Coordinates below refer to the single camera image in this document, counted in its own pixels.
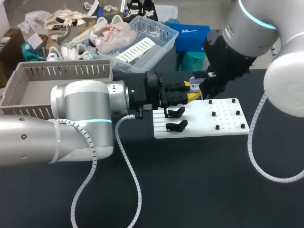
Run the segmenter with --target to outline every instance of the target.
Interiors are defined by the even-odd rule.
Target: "black table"
[[[229,83],[218,98],[237,97],[248,122],[263,93],[265,70]],[[181,72],[164,80],[189,78]],[[143,75],[115,75],[129,85]],[[256,125],[253,150],[269,174],[289,177],[304,169],[304,119],[266,102]],[[142,188],[137,228],[303,227],[304,180],[279,184],[251,165],[247,136],[156,140],[152,114],[122,123],[120,137]],[[1,228],[71,227],[70,206],[91,162],[37,164],[0,169]],[[117,144],[98,162],[76,208],[80,228],[126,228],[137,192]]]

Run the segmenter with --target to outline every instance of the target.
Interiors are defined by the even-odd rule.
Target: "cardboard box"
[[[166,24],[171,29],[179,32],[175,40],[176,51],[205,52],[203,42],[210,32],[210,27],[205,25]]]
[[[0,51],[0,88],[6,86],[9,72],[16,68],[23,57],[21,45],[24,43],[24,38],[21,30],[11,28],[4,36],[10,39]]]

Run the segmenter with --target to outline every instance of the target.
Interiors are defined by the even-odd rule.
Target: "sneaker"
[[[152,0],[144,0],[143,3],[143,13],[144,13],[144,18],[149,18],[155,21],[158,21],[158,16],[156,13],[155,5],[152,2]]]
[[[72,43],[73,44],[79,44],[85,41],[87,34],[92,31],[92,30],[96,30],[100,27],[103,27],[105,25],[107,25],[108,21],[105,18],[98,18],[96,24],[94,26],[92,26],[90,29],[86,29],[85,31],[82,31],[82,29],[79,31],[80,35],[73,38]]]
[[[120,22],[123,22],[122,17],[119,15],[115,15],[111,21],[111,24],[114,25],[114,24],[118,24]]]
[[[83,44],[77,44],[76,59],[77,60],[98,59],[98,56],[90,52]]]
[[[136,16],[142,16],[143,4],[139,0],[131,0],[127,3],[129,12],[127,16],[123,19],[124,22],[130,23]]]
[[[96,24],[95,18],[84,18],[84,21],[87,21],[87,23],[78,25],[78,26],[67,26],[66,33],[62,36],[57,37],[57,44],[58,45],[63,45],[66,43],[71,42],[75,37],[79,36],[80,30],[86,29],[86,28],[91,28]]]
[[[62,46],[61,47],[61,56],[64,61],[76,60],[76,48],[75,47],[69,48],[66,46]]]
[[[100,27],[90,33],[90,45],[95,47],[96,45],[100,45],[102,42],[107,42],[120,32],[124,28],[130,28],[129,24],[126,22],[120,22],[117,24],[109,24],[103,27]]]
[[[84,10],[85,14],[88,14],[90,16],[97,16],[98,18],[103,16],[103,11],[102,11],[101,5],[98,3],[98,1],[97,1],[97,5],[96,4],[92,5],[88,2],[85,2],[84,6],[83,6],[83,10]]]
[[[84,11],[86,13],[88,13],[92,7],[93,7],[93,5],[91,5],[90,3],[88,3],[88,2],[84,3]],[[111,21],[115,15],[121,15],[121,12],[119,11],[119,9],[117,7],[108,5],[105,0],[99,0],[99,7],[102,10],[101,16],[104,17],[108,21],[108,23],[111,23]],[[98,10],[98,7],[96,8],[93,15],[95,15],[97,13],[97,10]]]
[[[105,54],[117,51],[120,48],[132,44],[137,38],[137,32],[133,30],[122,30],[116,33],[109,33],[103,39],[96,40],[96,48]]]
[[[50,47],[47,61],[63,61],[63,58],[56,47]]]
[[[65,34],[67,26],[77,26],[85,23],[82,18],[96,18],[77,11],[58,10],[53,15],[45,18],[44,28],[50,34]]]

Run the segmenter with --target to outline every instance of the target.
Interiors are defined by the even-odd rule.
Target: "peg board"
[[[180,107],[182,105],[169,108],[169,110],[177,111]],[[186,111],[180,119],[165,118],[163,109],[153,111],[156,139],[239,135],[249,132],[249,126],[238,99],[235,99],[234,103],[232,98],[214,99],[211,104],[209,100],[196,100],[184,107]],[[188,121],[188,126],[183,132],[167,131],[167,123],[179,124],[183,120]]]

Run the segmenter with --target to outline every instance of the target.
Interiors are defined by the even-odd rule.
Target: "plastic bag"
[[[33,11],[25,15],[24,22],[22,22],[20,25],[29,24],[36,33],[48,35],[48,31],[44,28],[44,20],[46,17],[49,16],[51,16],[49,12],[45,12],[41,10]],[[23,28],[21,28],[21,26],[19,25],[18,27],[25,33],[29,32],[28,27],[23,26]]]

